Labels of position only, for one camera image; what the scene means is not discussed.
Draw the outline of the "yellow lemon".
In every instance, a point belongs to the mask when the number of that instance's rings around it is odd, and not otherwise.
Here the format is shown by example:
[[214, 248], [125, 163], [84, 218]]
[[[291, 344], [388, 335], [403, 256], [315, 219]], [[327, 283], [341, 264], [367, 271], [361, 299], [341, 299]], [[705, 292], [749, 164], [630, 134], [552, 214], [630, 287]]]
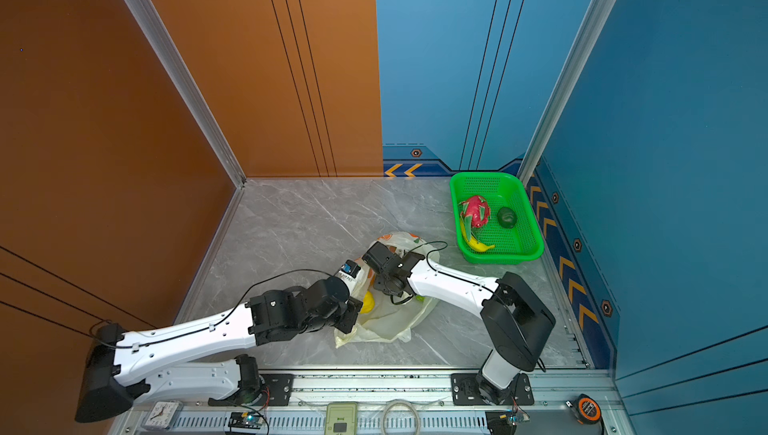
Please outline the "yellow lemon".
[[368, 314], [375, 308], [375, 299], [370, 291], [366, 291], [363, 300], [362, 307], [360, 309], [361, 314]]

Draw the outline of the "translucent yellowish plastic bag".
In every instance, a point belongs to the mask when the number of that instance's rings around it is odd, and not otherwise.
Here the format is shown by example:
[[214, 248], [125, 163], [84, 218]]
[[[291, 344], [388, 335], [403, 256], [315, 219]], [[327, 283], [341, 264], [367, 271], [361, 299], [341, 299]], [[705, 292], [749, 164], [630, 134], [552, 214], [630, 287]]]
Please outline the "translucent yellowish plastic bag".
[[375, 308], [368, 314], [359, 314], [357, 323], [350, 334], [334, 330], [335, 347], [351, 343], [392, 343], [395, 341], [409, 342], [412, 329], [418, 326], [437, 306], [438, 301], [425, 298], [426, 303], [420, 303], [415, 298], [399, 305], [406, 297], [398, 298], [393, 303], [389, 296], [373, 288], [374, 272], [362, 261], [355, 260], [360, 266], [362, 280], [352, 297], [362, 301], [366, 291], [370, 291], [375, 299]]

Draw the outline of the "yellow banana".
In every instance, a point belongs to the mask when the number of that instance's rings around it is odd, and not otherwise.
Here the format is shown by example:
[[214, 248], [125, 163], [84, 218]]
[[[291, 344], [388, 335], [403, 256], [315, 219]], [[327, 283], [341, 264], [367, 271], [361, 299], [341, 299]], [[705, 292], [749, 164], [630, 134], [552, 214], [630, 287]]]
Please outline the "yellow banana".
[[495, 248], [494, 245], [487, 245], [480, 242], [472, 235], [469, 235], [467, 244], [476, 253], [486, 253]]

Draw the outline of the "pink dragon fruit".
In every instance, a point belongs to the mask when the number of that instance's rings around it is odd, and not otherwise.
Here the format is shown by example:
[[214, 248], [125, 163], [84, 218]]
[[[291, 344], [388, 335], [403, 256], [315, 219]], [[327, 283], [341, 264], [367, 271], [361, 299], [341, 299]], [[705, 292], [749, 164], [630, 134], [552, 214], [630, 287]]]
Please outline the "pink dragon fruit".
[[467, 244], [474, 238], [473, 229], [487, 225], [490, 217], [490, 207], [487, 200], [474, 195], [459, 204], [462, 236]]

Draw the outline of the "dark green avocado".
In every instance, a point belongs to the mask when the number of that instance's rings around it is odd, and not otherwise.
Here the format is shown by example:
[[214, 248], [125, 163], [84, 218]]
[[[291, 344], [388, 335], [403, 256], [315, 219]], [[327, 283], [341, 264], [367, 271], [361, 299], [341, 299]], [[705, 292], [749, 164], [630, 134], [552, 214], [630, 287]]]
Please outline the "dark green avocado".
[[517, 213], [509, 207], [501, 207], [496, 214], [497, 223], [504, 229], [512, 229], [518, 223]]

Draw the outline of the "green plastic basket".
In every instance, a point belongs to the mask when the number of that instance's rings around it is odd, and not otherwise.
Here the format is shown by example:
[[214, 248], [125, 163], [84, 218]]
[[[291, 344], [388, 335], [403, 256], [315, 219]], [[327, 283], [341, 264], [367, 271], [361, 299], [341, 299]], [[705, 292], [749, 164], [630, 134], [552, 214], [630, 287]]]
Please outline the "green plastic basket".
[[474, 264], [520, 264], [543, 254], [544, 241], [516, 177], [462, 172], [450, 179], [457, 244]]

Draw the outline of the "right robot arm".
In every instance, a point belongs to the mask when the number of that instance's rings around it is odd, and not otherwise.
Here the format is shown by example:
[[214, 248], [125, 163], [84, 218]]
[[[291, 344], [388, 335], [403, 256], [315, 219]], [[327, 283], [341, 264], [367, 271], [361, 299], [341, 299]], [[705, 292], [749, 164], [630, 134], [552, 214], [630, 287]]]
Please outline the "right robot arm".
[[471, 275], [433, 262], [427, 255], [400, 256], [380, 242], [362, 256], [375, 274], [374, 288], [386, 295], [436, 299], [477, 316], [492, 350], [475, 378], [483, 402], [519, 402], [523, 373], [538, 366], [556, 320], [546, 304], [517, 274], [500, 278]]

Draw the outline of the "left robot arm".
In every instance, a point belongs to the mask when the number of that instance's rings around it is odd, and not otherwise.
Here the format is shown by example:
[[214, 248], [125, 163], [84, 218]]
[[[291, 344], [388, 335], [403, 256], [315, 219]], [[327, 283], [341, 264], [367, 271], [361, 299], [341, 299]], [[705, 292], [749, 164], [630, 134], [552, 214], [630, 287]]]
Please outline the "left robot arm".
[[100, 422], [128, 411], [151, 391], [152, 374], [185, 362], [290, 341], [326, 327], [348, 333], [362, 307], [347, 284], [332, 276], [309, 287], [269, 290], [228, 311], [163, 329], [104, 325], [93, 335], [75, 421]]

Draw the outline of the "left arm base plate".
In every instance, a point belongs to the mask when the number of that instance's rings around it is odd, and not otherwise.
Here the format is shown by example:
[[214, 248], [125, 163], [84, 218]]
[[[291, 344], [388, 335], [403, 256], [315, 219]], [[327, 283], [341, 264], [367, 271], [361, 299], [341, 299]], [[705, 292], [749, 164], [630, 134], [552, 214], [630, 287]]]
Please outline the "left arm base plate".
[[256, 380], [239, 381], [236, 384], [236, 390], [224, 398], [209, 398], [207, 405], [211, 407], [284, 407], [289, 404], [293, 381], [292, 374], [259, 375]]

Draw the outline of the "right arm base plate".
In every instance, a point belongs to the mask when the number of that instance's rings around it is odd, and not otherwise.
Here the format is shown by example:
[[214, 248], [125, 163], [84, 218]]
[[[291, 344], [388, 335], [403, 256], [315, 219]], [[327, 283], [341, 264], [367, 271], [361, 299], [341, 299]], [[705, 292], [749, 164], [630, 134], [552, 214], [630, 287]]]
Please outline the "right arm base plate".
[[480, 374], [454, 373], [451, 375], [453, 404], [456, 406], [535, 404], [533, 389], [527, 374], [520, 372], [506, 388], [500, 389]]

